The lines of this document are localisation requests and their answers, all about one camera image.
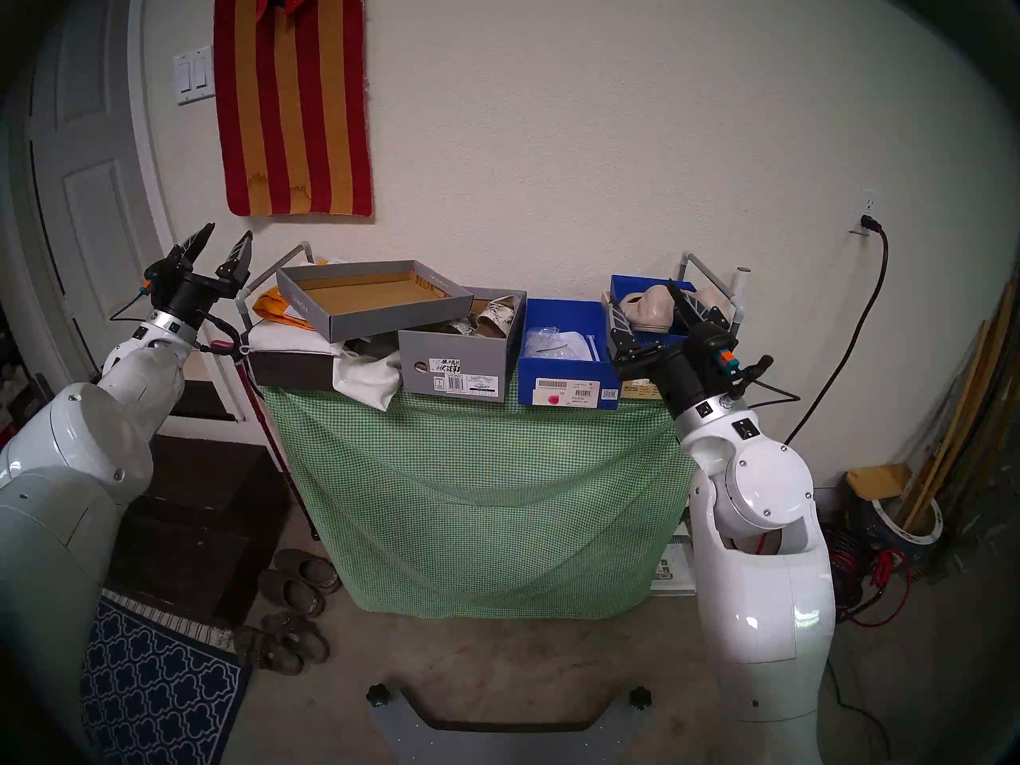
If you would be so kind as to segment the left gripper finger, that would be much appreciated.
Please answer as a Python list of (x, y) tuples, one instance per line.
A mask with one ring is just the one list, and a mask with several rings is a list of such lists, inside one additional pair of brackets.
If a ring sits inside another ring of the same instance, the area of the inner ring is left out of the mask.
[(247, 282), (252, 257), (252, 231), (246, 231), (233, 246), (228, 258), (216, 268), (216, 276), (224, 282)]
[(208, 244), (208, 241), (215, 230), (214, 222), (208, 222), (202, 228), (195, 231), (182, 242), (175, 245), (169, 252), (169, 262), (171, 267), (178, 273), (190, 273), (194, 269), (195, 262)]

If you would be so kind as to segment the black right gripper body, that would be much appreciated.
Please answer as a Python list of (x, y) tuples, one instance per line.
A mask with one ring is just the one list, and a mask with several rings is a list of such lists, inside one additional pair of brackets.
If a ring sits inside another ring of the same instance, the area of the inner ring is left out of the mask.
[(747, 386), (757, 381), (773, 364), (764, 355), (757, 363), (741, 368), (734, 357), (736, 339), (711, 322), (694, 326), (679, 343), (642, 345), (617, 359), (620, 381), (648, 379), (653, 384), (672, 417), (704, 406), (714, 397), (738, 400)]

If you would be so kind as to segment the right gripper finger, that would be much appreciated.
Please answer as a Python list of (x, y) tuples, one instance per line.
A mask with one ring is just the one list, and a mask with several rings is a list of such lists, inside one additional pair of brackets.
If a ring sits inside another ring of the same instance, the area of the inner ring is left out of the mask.
[(674, 320), (678, 320), (687, 330), (701, 322), (711, 322), (722, 330), (732, 329), (730, 321), (717, 306), (706, 306), (683, 288), (680, 282), (668, 282), (668, 292), (674, 302)]
[(607, 351), (611, 359), (618, 359), (638, 350), (638, 339), (630, 322), (616, 300), (607, 301)]

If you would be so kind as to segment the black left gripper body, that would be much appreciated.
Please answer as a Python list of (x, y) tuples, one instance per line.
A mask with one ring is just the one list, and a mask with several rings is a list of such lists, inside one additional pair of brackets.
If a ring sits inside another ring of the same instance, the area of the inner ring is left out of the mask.
[(213, 304), (233, 299), (240, 291), (239, 260), (226, 260), (217, 267), (215, 277), (204, 277), (184, 270), (182, 259), (164, 258), (146, 269), (144, 279), (154, 310), (198, 330)]

